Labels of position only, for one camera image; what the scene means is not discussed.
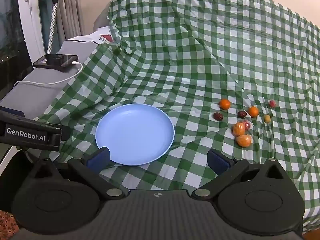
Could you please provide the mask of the orange tangerine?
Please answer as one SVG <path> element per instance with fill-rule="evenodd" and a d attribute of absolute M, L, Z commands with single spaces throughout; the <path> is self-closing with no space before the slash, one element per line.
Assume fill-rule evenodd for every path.
<path fill-rule="evenodd" d="M 259 115 L 259 109 L 255 106 L 251 106 L 248 109 L 248 113 L 252 118 L 256 118 Z"/>
<path fill-rule="evenodd" d="M 231 107 L 231 102 L 228 99 L 221 99 L 219 106 L 223 110 L 228 110 Z"/>

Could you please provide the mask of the grey curtain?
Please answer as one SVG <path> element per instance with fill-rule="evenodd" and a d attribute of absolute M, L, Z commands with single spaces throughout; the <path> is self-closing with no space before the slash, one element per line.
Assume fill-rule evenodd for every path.
<path fill-rule="evenodd" d="M 65 40 L 84 33 L 80 0 L 59 0 L 56 16 L 57 36 L 62 44 Z"/>

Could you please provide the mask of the black white pole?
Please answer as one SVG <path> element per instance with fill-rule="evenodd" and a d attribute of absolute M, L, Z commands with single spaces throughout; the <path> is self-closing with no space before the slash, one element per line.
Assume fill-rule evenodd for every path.
<path fill-rule="evenodd" d="M 55 32 L 55 24 L 56 24 L 56 13 L 57 13 L 57 4 L 59 0 L 52 0 L 52 17 L 50 22 L 50 29 L 49 29 L 49 37 L 48 37 L 48 48 L 47 53 L 50 54 L 52 52 L 53 47 L 53 39 L 54 39 L 54 32 Z"/>

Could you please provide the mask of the dark red date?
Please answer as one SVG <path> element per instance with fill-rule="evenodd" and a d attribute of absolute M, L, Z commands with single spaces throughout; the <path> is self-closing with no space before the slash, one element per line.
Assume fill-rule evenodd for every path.
<path fill-rule="evenodd" d="M 222 121 L 223 120 L 223 115 L 219 112 L 215 112 L 213 114 L 213 118 L 216 120 L 216 121 Z"/>
<path fill-rule="evenodd" d="M 247 112 L 246 111 L 238 111 L 237 116 L 238 116 L 238 118 L 244 119 L 247 116 Z"/>

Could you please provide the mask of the orange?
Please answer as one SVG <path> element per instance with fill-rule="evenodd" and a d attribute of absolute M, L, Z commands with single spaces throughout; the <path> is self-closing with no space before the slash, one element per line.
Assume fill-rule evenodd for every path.
<path fill-rule="evenodd" d="M 241 147 L 249 147 L 252 143 L 252 137 L 249 134 L 243 134 L 236 137 L 236 142 Z"/>
<path fill-rule="evenodd" d="M 244 135 L 246 133 L 246 126 L 243 122 L 237 122 L 232 127 L 232 133 L 235 137 Z"/>

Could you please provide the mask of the white printed pillow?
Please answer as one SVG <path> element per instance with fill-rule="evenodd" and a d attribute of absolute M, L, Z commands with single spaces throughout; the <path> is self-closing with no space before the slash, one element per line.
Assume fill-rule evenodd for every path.
<path fill-rule="evenodd" d="M 68 40 L 76 42 L 93 42 L 96 44 L 113 42 L 109 26 L 98 28 L 95 32 L 89 35 L 76 36 Z"/>

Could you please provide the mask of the small yellow fruit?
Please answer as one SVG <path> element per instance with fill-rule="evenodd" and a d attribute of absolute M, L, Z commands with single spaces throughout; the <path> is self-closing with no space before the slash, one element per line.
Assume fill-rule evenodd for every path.
<path fill-rule="evenodd" d="M 269 124 L 271 122 L 271 117 L 269 115 L 264 116 L 264 122 Z"/>

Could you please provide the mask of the red fruit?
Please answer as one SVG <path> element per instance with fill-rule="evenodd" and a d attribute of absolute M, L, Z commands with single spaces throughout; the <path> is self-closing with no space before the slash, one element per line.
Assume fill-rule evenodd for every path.
<path fill-rule="evenodd" d="M 247 120 L 244 120 L 243 121 L 243 123 L 244 123 L 244 125 L 245 125 L 245 130 L 249 130 L 250 129 L 250 127 L 251 127 L 251 124 L 250 124 L 250 122 L 249 121 L 247 121 Z"/>
<path fill-rule="evenodd" d="M 271 108 L 275 108 L 275 107 L 277 106 L 277 103 L 276 103 L 274 100 L 270 100 L 270 101 L 269 101 L 269 106 L 270 106 Z"/>

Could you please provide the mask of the black smartphone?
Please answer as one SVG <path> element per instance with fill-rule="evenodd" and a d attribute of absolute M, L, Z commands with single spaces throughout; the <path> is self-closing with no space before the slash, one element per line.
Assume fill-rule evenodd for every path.
<path fill-rule="evenodd" d="M 77 60 L 77 55 L 46 54 L 36 60 L 33 63 L 33 67 L 66 72 L 71 68 L 72 63 Z"/>

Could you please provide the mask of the light blue round plate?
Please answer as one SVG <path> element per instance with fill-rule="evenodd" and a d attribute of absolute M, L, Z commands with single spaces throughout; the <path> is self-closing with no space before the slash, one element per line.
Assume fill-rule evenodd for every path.
<path fill-rule="evenodd" d="M 105 114 L 95 132 L 99 148 L 106 147 L 111 161 L 140 166 L 162 157 L 172 146 L 175 128 L 162 110 L 132 103 Z"/>

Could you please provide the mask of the white window frame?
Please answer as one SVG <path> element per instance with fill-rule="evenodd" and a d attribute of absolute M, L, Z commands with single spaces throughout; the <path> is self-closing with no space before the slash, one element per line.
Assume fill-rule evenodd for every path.
<path fill-rule="evenodd" d="M 18 0 L 18 7 L 25 44 L 34 63 L 45 54 L 39 0 Z"/>

